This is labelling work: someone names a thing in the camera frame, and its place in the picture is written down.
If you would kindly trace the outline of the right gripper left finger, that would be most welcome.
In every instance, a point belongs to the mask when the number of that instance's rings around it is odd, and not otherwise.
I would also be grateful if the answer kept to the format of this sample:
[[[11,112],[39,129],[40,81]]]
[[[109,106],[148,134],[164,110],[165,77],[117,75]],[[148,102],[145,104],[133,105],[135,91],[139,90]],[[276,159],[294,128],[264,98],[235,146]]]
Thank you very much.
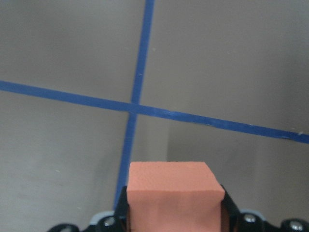
[[[124,186],[120,192],[113,217],[117,232],[129,232],[129,204],[127,201],[127,186]]]

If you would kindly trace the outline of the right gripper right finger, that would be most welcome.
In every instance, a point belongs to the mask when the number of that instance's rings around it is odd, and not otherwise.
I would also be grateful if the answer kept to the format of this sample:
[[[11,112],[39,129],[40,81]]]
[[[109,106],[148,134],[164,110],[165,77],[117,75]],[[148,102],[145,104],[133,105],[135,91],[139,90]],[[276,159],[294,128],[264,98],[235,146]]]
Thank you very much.
[[[221,202],[221,232],[236,232],[240,210],[225,187],[223,185],[221,187],[225,191],[224,198]]]

